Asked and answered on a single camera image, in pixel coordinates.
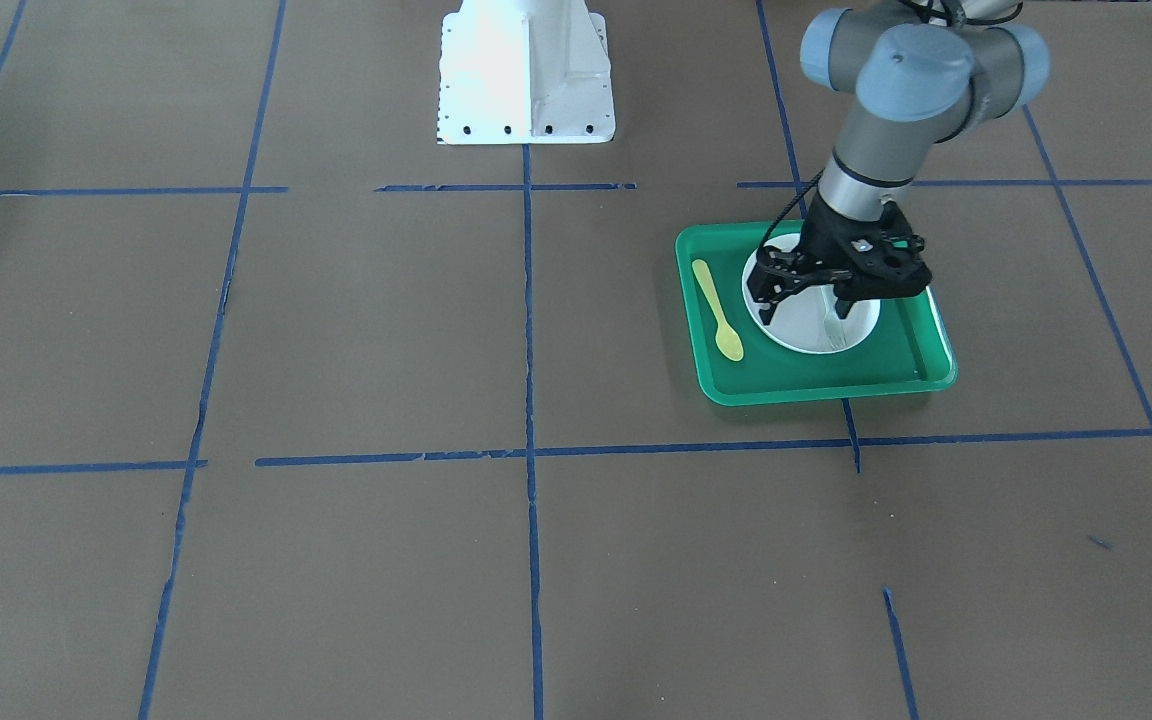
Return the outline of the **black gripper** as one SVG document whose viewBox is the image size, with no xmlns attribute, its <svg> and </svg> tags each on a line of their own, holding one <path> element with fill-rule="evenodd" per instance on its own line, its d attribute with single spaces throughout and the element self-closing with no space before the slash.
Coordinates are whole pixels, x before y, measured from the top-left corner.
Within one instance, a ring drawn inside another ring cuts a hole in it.
<svg viewBox="0 0 1152 720">
<path fill-rule="evenodd" d="M 758 323 L 764 328 L 771 328 L 782 301 L 812 286 L 829 286 L 835 291 L 833 306 L 841 323 L 846 323 L 855 305 L 852 300 L 846 300 L 838 293 L 852 275 L 846 250 L 846 232 L 854 222 L 874 220 L 854 220 L 838 213 L 826 200 L 814 197 L 806 219 L 801 223 L 799 241 L 778 240 L 778 227 L 805 197 L 806 194 L 801 191 L 782 209 L 780 215 L 764 229 L 755 250 L 755 272 L 748 281 L 748 290 L 758 301 Z"/>
</svg>

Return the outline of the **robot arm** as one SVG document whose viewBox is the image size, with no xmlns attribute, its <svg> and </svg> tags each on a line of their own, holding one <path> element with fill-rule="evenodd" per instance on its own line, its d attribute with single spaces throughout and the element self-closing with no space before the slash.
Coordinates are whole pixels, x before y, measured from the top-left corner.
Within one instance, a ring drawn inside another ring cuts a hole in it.
<svg viewBox="0 0 1152 720">
<path fill-rule="evenodd" d="M 791 249 L 765 232 L 745 287 L 756 319 L 814 287 L 833 313 L 910 300 L 931 285 L 925 242 L 900 209 L 929 152 L 1033 100 L 1052 58 L 1020 1 L 879 1 L 829 9 L 799 47 L 804 76 L 852 96 L 829 160 L 799 192 L 808 199 Z"/>
</svg>

